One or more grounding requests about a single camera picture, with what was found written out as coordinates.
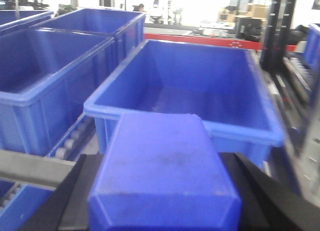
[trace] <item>stacked blue bin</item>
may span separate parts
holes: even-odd
[[[97,19],[96,12],[90,11],[91,18]],[[132,14],[125,12],[123,17],[117,12],[114,16],[123,25],[116,33],[126,47],[138,45],[143,38],[143,14],[138,13],[139,22],[133,22],[139,35],[126,32],[132,28],[128,17],[137,15]],[[36,27],[0,37],[4,61],[0,71],[0,148],[55,155],[70,130],[82,125],[83,115],[77,118],[86,98],[118,65],[115,45],[112,35],[105,33]],[[0,230],[16,230],[50,194],[43,188],[1,181]]]
[[[100,152],[126,113],[196,114],[219,152],[261,167],[284,133],[250,50],[146,40],[84,104]]]
[[[43,22],[51,18],[53,11],[23,10],[19,11],[20,19],[16,18],[16,11],[0,11],[0,36],[29,28],[36,23]]]
[[[88,200],[91,231],[236,231],[241,199],[199,117],[121,117]]]
[[[120,63],[144,39],[145,14],[84,8],[36,24],[36,28],[104,34],[113,37]]]
[[[320,68],[320,24],[309,25],[303,58],[314,71]]]
[[[113,71],[113,39],[25,29],[0,37],[0,148],[46,155]]]

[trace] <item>white wall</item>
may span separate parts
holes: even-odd
[[[292,28],[311,23],[320,24],[320,10],[312,9],[315,0],[296,0]]]
[[[216,20],[221,7],[229,5],[230,0],[171,0],[172,10],[183,8],[184,24],[196,25],[200,20]],[[115,0],[115,7],[120,8],[125,0]],[[160,0],[167,14],[168,0]],[[148,11],[153,6],[154,0],[126,0],[127,10],[132,11],[133,5],[143,4]],[[98,7],[99,0],[78,0],[80,7]]]

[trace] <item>cardboard box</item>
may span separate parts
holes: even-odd
[[[235,15],[233,13],[219,12],[217,21],[233,23],[234,19],[235,19]]]
[[[247,11],[239,10],[239,15],[247,15]]]
[[[252,7],[252,17],[254,18],[266,18],[267,14],[268,14],[267,7],[258,7],[258,6]]]
[[[246,10],[248,12],[253,11],[254,7],[267,8],[268,6],[264,4],[257,4],[257,3],[250,3],[250,2],[246,4]]]
[[[253,12],[252,11],[246,12],[245,15],[248,16],[248,17],[252,17],[253,16]]]

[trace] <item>black machine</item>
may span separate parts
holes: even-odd
[[[43,0],[18,0],[19,6],[33,7],[34,10],[46,10],[49,5],[44,4]],[[0,10],[15,10],[15,0],[0,0]]]
[[[237,17],[235,23],[235,37],[237,39],[259,42],[262,30],[261,19]]]

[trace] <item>blue bin bottom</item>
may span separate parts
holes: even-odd
[[[18,80],[16,83],[9,83],[8,86],[1,87],[0,91],[20,94],[41,82],[45,82],[52,75],[53,74],[35,72],[28,77],[25,77],[23,80]]]
[[[260,169],[263,169],[262,161],[268,160],[272,148],[266,144],[218,136],[211,137],[211,141],[219,153],[241,153]]]
[[[104,154],[118,121],[104,118],[95,118],[94,121],[98,137],[99,152]],[[240,140],[235,136],[227,138],[213,135],[210,138],[218,153],[241,153],[259,168],[263,168],[262,161],[268,160],[272,148],[267,144]]]
[[[248,120],[249,115],[239,111],[242,107],[237,100],[239,97],[230,93],[148,85],[136,105],[122,108],[163,114],[195,114],[211,122],[260,128]]]

